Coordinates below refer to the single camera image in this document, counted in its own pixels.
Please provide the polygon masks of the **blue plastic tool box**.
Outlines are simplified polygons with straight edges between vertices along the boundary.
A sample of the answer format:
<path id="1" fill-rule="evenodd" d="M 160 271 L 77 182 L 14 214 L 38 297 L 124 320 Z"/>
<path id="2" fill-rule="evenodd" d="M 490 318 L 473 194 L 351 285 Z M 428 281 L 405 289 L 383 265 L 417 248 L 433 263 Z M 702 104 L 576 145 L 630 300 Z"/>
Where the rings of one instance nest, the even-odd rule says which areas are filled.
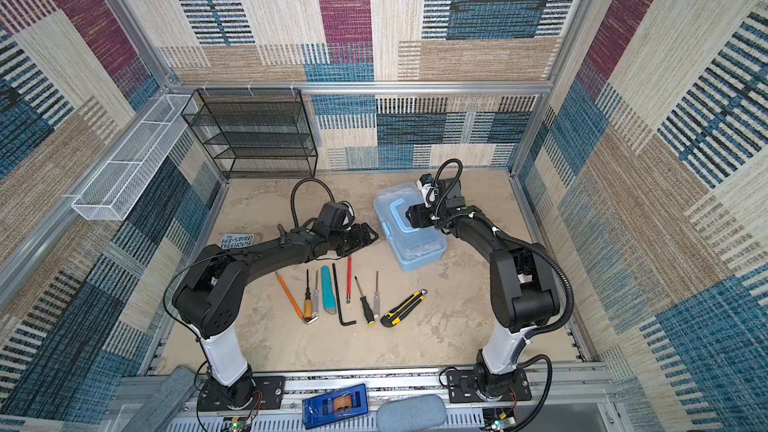
<path id="1" fill-rule="evenodd" d="M 413 205 L 423 205 L 414 183 L 403 183 L 380 190 L 373 205 L 384 235 L 393 248 L 403 272 L 439 261 L 447 250 L 445 236 L 434 227 L 414 228 L 406 217 Z"/>

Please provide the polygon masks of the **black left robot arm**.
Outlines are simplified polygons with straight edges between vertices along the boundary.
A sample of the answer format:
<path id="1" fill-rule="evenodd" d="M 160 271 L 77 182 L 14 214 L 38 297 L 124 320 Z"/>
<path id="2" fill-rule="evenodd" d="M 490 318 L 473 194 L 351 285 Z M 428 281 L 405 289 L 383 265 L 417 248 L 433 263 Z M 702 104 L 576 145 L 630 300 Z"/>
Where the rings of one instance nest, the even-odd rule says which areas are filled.
<path id="1" fill-rule="evenodd" d="M 330 252 L 347 257 L 378 239 L 369 224 L 361 223 L 323 232 L 298 227 L 245 248 L 204 247 L 180 280 L 171 304 L 181 323 L 197 337 L 208 361 L 208 396 L 233 410 L 253 402 L 252 368 L 241 352 L 234 327 L 246 286 L 285 267 L 320 260 Z"/>

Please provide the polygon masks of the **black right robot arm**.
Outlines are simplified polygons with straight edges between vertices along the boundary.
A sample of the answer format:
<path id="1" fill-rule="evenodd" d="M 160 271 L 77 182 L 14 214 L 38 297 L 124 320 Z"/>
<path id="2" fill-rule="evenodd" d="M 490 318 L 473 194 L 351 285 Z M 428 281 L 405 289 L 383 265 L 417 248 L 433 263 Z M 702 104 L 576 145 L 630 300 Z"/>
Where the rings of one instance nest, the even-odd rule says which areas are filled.
<path id="1" fill-rule="evenodd" d="M 414 228 L 433 227 L 471 245 L 489 264 L 490 303 L 496 325 L 474 366 L 476 395 L 495 401 L 523 379 L 520 356 L 538 336 L 563 327 L 574 293 L 563 269 L 539 244 L 515 238 L 475 206 L 434 212 L 419 204 L 405 213 Z"/>

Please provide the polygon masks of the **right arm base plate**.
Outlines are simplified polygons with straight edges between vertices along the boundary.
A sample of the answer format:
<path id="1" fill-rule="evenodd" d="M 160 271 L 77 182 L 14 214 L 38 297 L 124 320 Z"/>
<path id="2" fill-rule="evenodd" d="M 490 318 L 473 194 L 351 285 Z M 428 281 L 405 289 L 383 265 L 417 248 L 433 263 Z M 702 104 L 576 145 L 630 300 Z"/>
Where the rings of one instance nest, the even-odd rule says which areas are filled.
<path id="1" fill-rule="evenodd" d="M 474 370 L 450 370 L 445 375 L 449 402 L 514 402 L 532 399 L 530 382 L 523 370 L 494 375 Z"/>

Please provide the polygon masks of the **clear handled screwdriver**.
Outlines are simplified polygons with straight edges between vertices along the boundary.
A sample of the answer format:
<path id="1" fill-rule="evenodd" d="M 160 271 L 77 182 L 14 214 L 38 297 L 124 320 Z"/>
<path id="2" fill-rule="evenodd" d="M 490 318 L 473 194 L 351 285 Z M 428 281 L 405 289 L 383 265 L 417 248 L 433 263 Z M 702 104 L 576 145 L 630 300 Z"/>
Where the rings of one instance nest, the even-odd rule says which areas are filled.
<path id="1" fill-rule="evenodd" d="M 373 316 L 374 320 L 378 321 L 380 318 L 380 291 L 379 291 L 379 271 L 376 271 L 375 276 L 375 291 L 374 291 L 374 301 L 373 301 Z"/>

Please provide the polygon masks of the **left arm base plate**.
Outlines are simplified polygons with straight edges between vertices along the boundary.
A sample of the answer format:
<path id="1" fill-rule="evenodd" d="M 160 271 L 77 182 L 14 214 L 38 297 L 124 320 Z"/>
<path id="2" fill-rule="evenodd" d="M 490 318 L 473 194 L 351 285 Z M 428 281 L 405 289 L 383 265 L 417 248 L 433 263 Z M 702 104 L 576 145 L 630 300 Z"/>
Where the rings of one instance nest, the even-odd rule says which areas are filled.
<path id="1" fill-rule="evenodd" d="M 225 387 L 215 379 L 208 378 L 201 388 L 197 410 L 199 412 L 277 410 L 282 404 L 285 381 L 284 376 L 247 376 Z"/>

